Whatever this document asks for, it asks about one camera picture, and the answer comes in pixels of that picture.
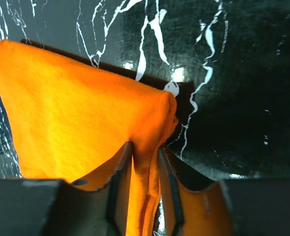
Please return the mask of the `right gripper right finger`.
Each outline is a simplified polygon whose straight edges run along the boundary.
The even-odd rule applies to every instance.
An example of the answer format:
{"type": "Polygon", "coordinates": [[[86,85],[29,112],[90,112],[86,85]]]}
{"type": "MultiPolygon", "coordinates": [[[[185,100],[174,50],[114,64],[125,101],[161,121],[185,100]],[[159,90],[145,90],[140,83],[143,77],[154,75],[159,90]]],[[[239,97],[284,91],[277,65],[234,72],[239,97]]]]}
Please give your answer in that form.
{"type": "Polygon", "coordinates": [[[168,236],[290,236],[290,179],[213,181],[174,155],[158,154],[168,236]]]}

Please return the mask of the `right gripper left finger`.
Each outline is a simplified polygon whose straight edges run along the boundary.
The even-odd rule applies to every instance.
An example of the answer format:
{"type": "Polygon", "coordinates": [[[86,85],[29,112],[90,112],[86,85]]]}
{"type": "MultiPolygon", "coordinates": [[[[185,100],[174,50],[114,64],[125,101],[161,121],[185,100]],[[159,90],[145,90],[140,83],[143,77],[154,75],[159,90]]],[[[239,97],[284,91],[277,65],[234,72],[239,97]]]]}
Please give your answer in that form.
{"type": "Polygon", "coordinates": [[[123,236],[127,228],[133,145],[115,153],[103,187],[92,186],[105,162],[85,177],[0,179],[0,236],[123,236]]]}

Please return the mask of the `orange t shirt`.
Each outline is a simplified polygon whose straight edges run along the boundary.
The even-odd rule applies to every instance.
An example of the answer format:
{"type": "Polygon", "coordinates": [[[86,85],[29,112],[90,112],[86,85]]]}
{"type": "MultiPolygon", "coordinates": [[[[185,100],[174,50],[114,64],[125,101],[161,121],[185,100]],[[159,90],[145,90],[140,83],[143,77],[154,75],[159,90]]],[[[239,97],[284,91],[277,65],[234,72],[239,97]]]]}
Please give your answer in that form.
{"type": "Polygon", "coordinates": [[[131,141],[126,234],[152,234],[161,197],[158,149],[178,123],[172,93],[5,39],[0,97],[25,178],[73,182],[131,141]]]}

